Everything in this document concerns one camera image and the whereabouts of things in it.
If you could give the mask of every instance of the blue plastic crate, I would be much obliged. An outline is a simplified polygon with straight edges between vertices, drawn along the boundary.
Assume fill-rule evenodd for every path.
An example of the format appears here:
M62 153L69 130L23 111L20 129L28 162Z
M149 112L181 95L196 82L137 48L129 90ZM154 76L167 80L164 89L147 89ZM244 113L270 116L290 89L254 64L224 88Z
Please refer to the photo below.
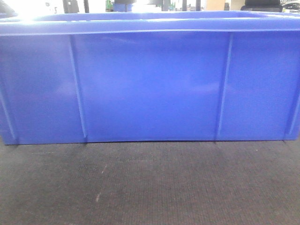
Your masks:
M51 15L0 22L5 144L293 140L300 17Z

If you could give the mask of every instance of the window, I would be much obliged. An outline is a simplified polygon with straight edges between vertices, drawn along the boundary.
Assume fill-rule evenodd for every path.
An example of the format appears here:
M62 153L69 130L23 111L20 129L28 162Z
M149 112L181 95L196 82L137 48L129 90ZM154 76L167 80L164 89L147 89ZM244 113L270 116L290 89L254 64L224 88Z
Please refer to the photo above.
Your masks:
M283 7L290 10L300 10L300 3L290 3L286 4Z

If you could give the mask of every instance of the black office chair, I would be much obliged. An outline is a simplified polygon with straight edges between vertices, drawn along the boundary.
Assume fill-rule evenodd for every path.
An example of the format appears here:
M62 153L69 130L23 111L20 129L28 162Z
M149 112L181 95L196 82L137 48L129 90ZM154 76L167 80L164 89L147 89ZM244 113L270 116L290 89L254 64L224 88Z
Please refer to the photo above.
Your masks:
M243 11L282 12L280 0L246 0Z

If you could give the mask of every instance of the dark gray carpet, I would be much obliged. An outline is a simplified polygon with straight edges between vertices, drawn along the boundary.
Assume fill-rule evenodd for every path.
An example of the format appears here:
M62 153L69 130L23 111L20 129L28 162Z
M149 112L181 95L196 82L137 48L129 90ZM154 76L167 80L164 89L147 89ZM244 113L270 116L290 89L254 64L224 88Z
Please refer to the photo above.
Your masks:
M300 140L0 144L1 225L299 225Z

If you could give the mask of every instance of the plastic crate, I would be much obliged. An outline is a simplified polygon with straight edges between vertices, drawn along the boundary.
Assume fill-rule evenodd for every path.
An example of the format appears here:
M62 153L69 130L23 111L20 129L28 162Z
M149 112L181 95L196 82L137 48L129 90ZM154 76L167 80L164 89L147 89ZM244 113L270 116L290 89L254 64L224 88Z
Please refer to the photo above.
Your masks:
M5 19L0 98L5 144L296 139L300 17Z

